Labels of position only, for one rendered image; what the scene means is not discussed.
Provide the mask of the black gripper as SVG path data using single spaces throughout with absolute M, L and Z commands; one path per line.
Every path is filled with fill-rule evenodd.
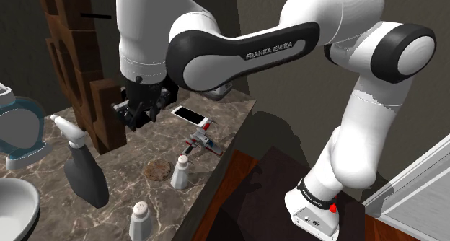
M 179 87 L 166 76 L 161 82 L 156 84 L 138 84 L 130 80 L 125 80 L 126 96 L 128 100 L 121 103 L 111 105 L 118 119 L 124 126 L 129 127 L 132 131 L 141 128 L 144 123 L 142 119 L 143 109 L 146 110 L 161 97 L 163 89 L 166 89 L 169 94 L 164 98 L 163 106 L 166 107 L 177 101 L 177 94 Z M 159 108 L 154 105 L 149 109 L 149 118 L 152 122 L 156 122 L 156 117 L 159 114 Z

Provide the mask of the white smartphone with black screen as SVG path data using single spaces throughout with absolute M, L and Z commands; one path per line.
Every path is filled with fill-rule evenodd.
M 171 112 L 171 114 L 176 115 L 178 118 L 190 122 L 198 127 L 203 127 L 208 121 L 207 117 L 205 117 L 204 115 L 201 115 L 181 105 L 176 107 Z

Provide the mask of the round brown cookie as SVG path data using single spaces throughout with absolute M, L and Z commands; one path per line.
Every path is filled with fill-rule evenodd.
M 153 181 L 165 180 L 171 171 L 170 163 L 165 159 L 156 159 L 147 164 L 144 168 L 145 176 Z

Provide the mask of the white and red toy spaceship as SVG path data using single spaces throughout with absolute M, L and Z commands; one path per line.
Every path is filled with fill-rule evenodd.
M 181 155 L 189 155 L 198 146 L 213 152 L 217 156 L 221 156 L 224 153 L 223 149 L 206 134 L 206 131 L 213 122 L 214 120 L 208 118 L 201 128 L 196 128 L 196 131 L 189 135 L 189 138 L 186 140 L 187 147 L 182 151 Z

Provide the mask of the white salt shaker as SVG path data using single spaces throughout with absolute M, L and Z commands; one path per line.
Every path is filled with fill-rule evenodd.
M 177 163 L 175 164 L 174 172 L 172 174 L 171 186 L 174 189 L 182 190 L 188 185 L 188 174 L 189 174 L 189 162 L 188 157 L 181 154 L 178 157 Z
M 139 201 L 133 207 L 130 218 L 129 236 L 131 241 L 147 241 L 151 236 L 152 222 L 149 206 L 145 201 Z

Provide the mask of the brown wooden shelf unit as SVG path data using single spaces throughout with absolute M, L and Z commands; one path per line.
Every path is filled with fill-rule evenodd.
M 125 126 L 111 104 L 121 90 L 103 76 L 91 0 L 40 0 L 51 37 L 46 40 L 62 93 L 78 126 L 99 154 L 126 145 Z

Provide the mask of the grey spray bottle white nozzle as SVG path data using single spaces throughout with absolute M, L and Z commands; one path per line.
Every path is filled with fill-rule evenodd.
M 87 132 L 59 115 L 52 114 L 50 119 L 69 143 L 71 158 L 63 169 L 72 191 L 93 207 L 102 208 L 109 201 L 109 190 L 101 167 L 85 144 Z

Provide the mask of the dark red-brown robot stand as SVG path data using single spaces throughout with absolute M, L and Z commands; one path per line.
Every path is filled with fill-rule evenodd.
M 270 148 L 261 160 L 235 151 L 191 241 L 319 241 L 291 222 L 284 197 L 308 167 Z M 337 195 L 337 241 L 419 241 L 371 216 L 362 203 Z

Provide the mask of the white sink basin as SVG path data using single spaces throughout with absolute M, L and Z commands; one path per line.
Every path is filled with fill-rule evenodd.
M 22 241 L 40 209 L 40 194 L 30 182 L 0 178 L 0 241 Z

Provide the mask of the white framed door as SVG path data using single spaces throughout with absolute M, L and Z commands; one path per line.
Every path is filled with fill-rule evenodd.
M 369 216 L 420 241 L 450 241 L 450 134 L 363 204 Z

